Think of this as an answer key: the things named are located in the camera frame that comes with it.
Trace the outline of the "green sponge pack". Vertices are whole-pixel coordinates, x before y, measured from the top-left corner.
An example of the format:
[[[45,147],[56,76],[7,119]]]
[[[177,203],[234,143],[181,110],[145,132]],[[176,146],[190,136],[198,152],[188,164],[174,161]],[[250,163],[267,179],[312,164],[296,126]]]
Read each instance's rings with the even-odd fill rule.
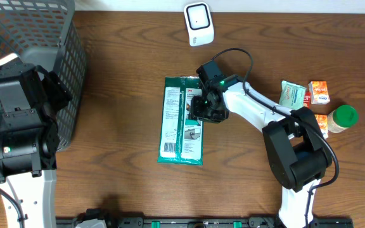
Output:
[[[189,117],[192,98],[201,95],[198,77],[165,78],[158,163],[203,164],[203,122]]]

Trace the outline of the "teal white snack pouch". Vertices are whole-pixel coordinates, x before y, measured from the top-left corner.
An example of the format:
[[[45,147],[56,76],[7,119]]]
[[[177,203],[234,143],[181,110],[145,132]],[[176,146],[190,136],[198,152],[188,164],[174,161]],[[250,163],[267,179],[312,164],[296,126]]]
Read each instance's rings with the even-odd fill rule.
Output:
[[[298,110],[304,106],[305,87],[283,80],[281,82],[281,88],[282,91],[279,99],[279,104],[281,106],[293,110]]]

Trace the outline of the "red white packet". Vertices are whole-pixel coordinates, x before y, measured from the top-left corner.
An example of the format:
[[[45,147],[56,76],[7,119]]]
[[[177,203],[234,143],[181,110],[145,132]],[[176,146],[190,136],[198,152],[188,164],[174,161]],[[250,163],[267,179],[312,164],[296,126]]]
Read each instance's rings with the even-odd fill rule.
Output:
[[[310,107],[310,105],[311,105],[311,93],[310,92],[305,93],[303,105],[306,108]]]

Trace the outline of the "orange juice carton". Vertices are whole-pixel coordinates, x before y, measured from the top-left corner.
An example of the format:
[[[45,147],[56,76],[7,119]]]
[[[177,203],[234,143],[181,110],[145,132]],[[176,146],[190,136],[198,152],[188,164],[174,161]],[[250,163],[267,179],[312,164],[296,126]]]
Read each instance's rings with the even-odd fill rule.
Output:
[[[325,139],[328,138],[328,117],[326,115],[315,115],[319,128]]]
[[[330,102],[327,81],[311,81],[309,92],[311,93],[312,104],[325,105]]]

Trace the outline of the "green lid jar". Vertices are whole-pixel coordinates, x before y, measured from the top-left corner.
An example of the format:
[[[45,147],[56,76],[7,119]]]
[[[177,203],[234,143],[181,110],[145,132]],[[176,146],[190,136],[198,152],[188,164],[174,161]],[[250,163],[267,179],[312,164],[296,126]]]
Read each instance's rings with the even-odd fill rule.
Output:
[[[328,130],[332,133],[343,132],[359,120],[357,110],[351,105],[341,105],[328,114]]]

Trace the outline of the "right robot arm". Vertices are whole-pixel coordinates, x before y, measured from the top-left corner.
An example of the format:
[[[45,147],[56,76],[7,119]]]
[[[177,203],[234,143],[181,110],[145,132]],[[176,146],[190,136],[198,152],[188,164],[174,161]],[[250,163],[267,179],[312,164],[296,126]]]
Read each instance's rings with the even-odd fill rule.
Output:
[[[310,227],[312,204],[326,169],[339,168],[315,115],[293,110],[261,95],[238,75],[200,77],[201,96],[191,102],[190,115],[220,123],[236,113],[261,131],[271,171],[282,185],[278,218],[284,227]]]

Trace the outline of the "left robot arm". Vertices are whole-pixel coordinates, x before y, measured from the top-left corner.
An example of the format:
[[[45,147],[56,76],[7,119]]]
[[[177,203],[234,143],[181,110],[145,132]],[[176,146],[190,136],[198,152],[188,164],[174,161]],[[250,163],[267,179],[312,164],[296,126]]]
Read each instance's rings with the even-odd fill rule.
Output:
[[[0,194],[8,227],[56,227],[56,114],[72,96],[41,66],[0,66]]]

